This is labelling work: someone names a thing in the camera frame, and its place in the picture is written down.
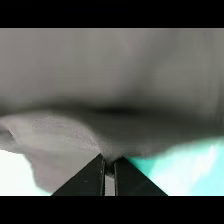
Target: gray textile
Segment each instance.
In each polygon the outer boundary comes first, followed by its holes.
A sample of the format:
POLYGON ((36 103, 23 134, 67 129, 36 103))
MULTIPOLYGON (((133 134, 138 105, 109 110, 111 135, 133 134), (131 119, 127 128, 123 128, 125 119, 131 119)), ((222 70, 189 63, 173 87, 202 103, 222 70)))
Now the gray textile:
POLYGON ((150 156, 222 135, 223 40, 223 29, 0 29, 0 124, 12 135, 0 147, 53 192, 99 152, 150 156))

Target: turquoise surface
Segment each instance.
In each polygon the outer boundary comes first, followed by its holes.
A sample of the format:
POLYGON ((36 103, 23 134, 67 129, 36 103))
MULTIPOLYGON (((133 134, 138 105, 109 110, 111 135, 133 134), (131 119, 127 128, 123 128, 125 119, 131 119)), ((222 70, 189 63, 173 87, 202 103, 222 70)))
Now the turquoise surface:
POLYGON ((178 145, 148 159, 128 159, 168 195, 224 195, 224 138, 178 145))

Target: gray fabric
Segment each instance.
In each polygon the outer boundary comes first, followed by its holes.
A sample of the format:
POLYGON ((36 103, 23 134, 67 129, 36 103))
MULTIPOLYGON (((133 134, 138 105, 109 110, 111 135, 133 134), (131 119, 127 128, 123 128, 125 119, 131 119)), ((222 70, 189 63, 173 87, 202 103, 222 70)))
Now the gray fabric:
POLYGON ((151 156, 222 135, 223 38, 223 29, 0 29, 0 124, 12 134, 0 147, 26 155, 53 192, 99 152, 151 156), (105 107, 145 113, 91 110, 105 107))

